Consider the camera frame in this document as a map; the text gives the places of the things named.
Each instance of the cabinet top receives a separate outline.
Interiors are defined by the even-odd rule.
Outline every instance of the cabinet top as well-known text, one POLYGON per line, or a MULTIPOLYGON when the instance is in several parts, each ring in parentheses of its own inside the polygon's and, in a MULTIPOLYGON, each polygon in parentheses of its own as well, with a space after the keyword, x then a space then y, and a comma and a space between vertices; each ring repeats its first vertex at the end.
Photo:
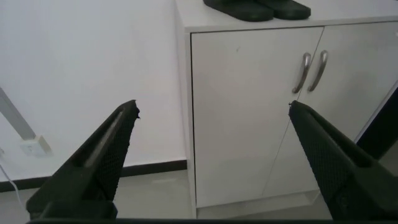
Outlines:
POLYGON ((311 8, 311 17, 301 21, 273 19, 244 22, 207 7, 202 0, 175 0, 176 13, 185 32, 275 29, 368 22, 398 21, 396 0, 296 0, 311 8))

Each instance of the cabinet base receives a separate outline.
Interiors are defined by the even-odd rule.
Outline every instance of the cabinet base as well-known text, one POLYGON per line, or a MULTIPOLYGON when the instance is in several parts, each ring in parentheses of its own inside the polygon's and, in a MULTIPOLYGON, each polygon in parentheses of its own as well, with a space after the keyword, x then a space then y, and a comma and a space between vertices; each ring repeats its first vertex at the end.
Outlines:
POLYGON ((262 198, 247 202, 230 203, 197 209, 198 219, 234 218, 244 215, 280 210, 292 207, 311 205, 319 196, 319 190, 300 192, 296 194, 281 195, 262 198))

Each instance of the white cabinet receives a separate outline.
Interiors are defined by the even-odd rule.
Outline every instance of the white cabinet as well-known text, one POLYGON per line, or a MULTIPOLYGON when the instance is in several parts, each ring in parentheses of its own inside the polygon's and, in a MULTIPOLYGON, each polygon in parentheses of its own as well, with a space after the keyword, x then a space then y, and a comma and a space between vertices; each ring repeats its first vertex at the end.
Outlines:
POLYGON ((261 197, 322 30, 192 35, 198 207, 261 197))
POLYGON ((289 122, 289 103, 311 106, 354 140, 396 86, 398 1, 296 1, 312 9, 309 19, 250 23, 202 0, 176 0, 194 216, 308 205, 318 185, 289 122), (304 55, 313 59, 293 93, 304 55))
MULTIPOLYGON (((398 80, 398 22, 325 27, 299 101, 351 140, 357 137, 398 80), (313 85, 327 51, 325 70, 313 85)), ((292 124, 286 132, 265 196, 317 188, 292 124)))

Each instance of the black slipper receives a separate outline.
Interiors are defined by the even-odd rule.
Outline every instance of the black slipper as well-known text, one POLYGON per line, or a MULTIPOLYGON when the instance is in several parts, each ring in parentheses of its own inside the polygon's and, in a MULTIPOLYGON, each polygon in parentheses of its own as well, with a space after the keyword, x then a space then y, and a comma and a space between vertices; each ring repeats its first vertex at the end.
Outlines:
POLYGON ((253 0, 203 0, 203 2, 213 9, 242 21, 261 22, 274 18, 271 9, 253 0))
POLYGON ((311 9, 293 0, 257 0, 274 11, 274 17, 286 20, 308 19, 311 9))

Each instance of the black baseboard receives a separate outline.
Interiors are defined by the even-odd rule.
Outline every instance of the black baseboard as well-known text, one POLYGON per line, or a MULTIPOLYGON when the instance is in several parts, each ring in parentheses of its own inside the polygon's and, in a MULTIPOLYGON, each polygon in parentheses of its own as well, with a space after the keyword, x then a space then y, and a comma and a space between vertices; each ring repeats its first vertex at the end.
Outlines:
MULTIPOLYGON (((121 177, 132 177, 136 175, 156 174, 187 169, 187 161, 171 161, 156 164, 144 164, 138 166, 123 167, 121 177)), ((41 187, 49 177, 37 177, 23 180, 13 180, 19 190, 34 189, 41 187)), ((0 182, 0 193, 14 191, 10 182, 0 182)))

